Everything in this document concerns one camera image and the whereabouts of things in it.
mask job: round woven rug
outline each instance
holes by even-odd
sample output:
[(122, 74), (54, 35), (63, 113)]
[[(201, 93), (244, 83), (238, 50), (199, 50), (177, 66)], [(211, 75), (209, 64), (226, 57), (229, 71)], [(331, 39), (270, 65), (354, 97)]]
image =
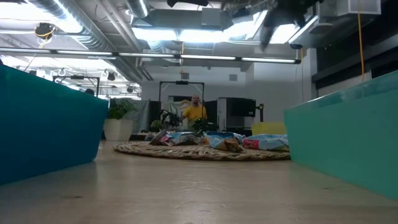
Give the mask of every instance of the round woven rug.
[(153, 146), (148, 142), (126, 142), (114, 147), (117, 152), (140, 156), (170, 159), (199, 159), (217, 161), (271, 161), (290, 159), (289, 152), (271, 152), (245, 149), (244, 152), (226, 152), (206, 145), (198, 146)]

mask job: yellow box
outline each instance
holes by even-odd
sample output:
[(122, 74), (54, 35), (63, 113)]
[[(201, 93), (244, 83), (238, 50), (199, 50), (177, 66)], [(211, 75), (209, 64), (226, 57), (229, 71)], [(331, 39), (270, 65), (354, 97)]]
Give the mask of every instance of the yellow box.
[(260, 122), (251, 126), (252, 135), (256, 134), (286, 134), (283, 122)]

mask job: teal box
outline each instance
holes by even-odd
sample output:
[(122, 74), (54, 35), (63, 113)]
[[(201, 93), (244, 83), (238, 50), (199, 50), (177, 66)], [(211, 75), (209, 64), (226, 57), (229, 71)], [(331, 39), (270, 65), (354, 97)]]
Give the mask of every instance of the teal box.
[(292, 160), (398, 199), (398, 72), (285, 111)]
[(0, 65), (0, 184), (92, 161), (108, 102)]

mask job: man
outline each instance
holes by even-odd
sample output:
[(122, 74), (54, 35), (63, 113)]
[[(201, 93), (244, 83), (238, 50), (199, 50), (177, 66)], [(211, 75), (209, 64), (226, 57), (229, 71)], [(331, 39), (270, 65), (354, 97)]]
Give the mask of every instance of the man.
[(93, 96), (95, 95), (94, 90), (92, 90), (90, 88), (86, 89), (85, 93), (88, 93), (88, 94), (93, 95)]
[(198, 95), (193, 95), (192, 96), (192, 102), (189, 107), (187, 107), (182, 116), (181, 116), (181, 122), (187, 118), (188, 119), (188, 127), (192, 127), (192, 125), (195, 123), (195, 121), (199, 118), (202, 118), (202, 107), (203, 107), (203, 119), (207, 119), (206, 115), (206, 108), (200, 103), (200, 98)]

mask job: potted plant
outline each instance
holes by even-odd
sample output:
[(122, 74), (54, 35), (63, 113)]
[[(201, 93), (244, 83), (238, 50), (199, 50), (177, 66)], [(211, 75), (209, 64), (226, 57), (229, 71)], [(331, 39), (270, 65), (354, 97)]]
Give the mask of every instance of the potted plant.
[(151, 132), (155, 132), (158, 133), (159, 131), (161, 131), (163, 128), (162, 123), (159, 120), (154, 120), (152, 122), (152, 124), (150, 125), (150, 131)]
[(132, 133), (133, 120), (123, 119), (129, 111), (135, 107), (127, 100), (112, 99), (108, 110), (108, 117), (105, 120), (104, 133), (109, 141), (128, 141)]

